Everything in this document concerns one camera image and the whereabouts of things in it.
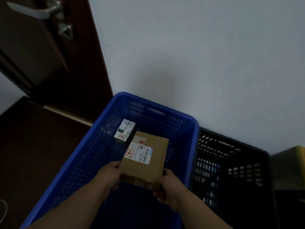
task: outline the door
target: door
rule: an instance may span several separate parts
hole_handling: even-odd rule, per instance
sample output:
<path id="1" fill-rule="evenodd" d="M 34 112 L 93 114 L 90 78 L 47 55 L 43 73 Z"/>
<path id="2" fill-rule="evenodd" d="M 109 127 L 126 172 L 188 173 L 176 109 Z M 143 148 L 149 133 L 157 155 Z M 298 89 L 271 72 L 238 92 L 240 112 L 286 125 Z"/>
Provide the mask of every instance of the door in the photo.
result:
<path id="1" fill-rule="evenodd" d="M 0 25 L 0 69 L 34 102 L 99 116 L 112 91 L 88 0 L 1 0 Z"/>

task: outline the white wall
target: white wall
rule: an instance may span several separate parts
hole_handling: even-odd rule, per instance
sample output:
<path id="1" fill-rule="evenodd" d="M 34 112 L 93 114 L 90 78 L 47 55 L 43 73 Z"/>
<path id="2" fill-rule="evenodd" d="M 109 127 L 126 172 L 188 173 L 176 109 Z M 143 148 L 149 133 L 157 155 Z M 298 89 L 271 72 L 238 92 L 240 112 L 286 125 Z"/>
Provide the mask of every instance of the white wall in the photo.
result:
<path id="1" fill-rule="evenodd" d="M 305 0 L 89 0 L 113 93 L 268 151 L 305 145 Z"/>
<path id="2" fill-rule="evenodd" d="M 23 96 L 25 93 L 0 72 L 0 115 Z"/>

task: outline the cable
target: cable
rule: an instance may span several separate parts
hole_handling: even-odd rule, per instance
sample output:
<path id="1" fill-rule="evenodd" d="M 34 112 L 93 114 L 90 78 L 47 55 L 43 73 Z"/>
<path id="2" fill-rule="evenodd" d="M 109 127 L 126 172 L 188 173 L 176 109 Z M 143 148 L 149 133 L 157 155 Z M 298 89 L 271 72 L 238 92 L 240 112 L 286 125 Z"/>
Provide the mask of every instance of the cable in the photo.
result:
<path id="1" fill-rule="evenodd" d="M 6 213 L 7 213 L 7 211 L 9 210 L 9 205 L 6 203 L 6 201 L 4 201 L 4 200 L 2 200 L 2 199 L 0 199 L 0 201 L 1 201 L 1 202 L 4 204 L 4 206 L 5 206 L 4 215 L 3 215 L 2 219 L 0 220 L 0 223 L 2 223 L 2 221 L 3 221 L 3 219 L 4 219 L 4 217 L 5 217 Z"/>

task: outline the floor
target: floor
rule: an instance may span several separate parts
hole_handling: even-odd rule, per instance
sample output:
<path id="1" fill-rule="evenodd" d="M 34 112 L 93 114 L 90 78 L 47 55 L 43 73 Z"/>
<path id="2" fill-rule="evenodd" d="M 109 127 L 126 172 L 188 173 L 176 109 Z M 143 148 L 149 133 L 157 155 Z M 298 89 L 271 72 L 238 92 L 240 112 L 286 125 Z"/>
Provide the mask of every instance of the floor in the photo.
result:
<path id="1" fill-rule="evenodd" d="M 21 226 L 89 128 L 27 98 L 0 116 L 0 228 Z"/>

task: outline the blue plastic crate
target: blue plastic crate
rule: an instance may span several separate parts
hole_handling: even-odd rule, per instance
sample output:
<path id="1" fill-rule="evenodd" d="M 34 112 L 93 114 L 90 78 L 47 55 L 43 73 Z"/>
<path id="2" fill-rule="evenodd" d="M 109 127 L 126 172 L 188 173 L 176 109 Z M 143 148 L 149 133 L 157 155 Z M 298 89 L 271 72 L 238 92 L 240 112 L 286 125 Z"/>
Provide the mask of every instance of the blue plastic crate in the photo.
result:
<path id="1" fill-rule="evenodd" d="M 113 136 L 124 118 L 135 122 L 138 131 L 169 139 L 164 167 L 171 169 L 188 187 L 199 132 L 197 121 L 171 108 L 121 92 L 112 98 L 81 140 L 21 228 L 91 181 L 102 166 L 122 159 L 128 144 L 116 142 Z M 121 183 L 101 205 L 91 227 L 178 229 L 181 218 L 159 203 L 150 190 Z"/>

